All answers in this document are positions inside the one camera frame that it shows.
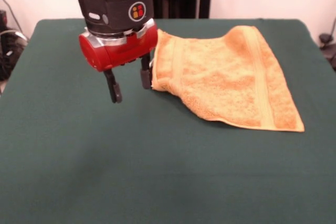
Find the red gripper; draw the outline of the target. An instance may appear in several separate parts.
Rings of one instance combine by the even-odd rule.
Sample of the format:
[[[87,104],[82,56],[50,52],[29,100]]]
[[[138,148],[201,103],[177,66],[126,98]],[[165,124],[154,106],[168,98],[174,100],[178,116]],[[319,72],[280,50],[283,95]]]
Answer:
[[[107,80],[113,103],[122,102],[119,84],[116,82],[112,68],[141,58],[141,81],[144,89],[150,89],[151,55],[158,41],[157,25],[153,19],[147,21],[141,30],[121,38],[101,38],[88,30],[79,35],[81,51],[89,65],[98,72],[103,72]]]

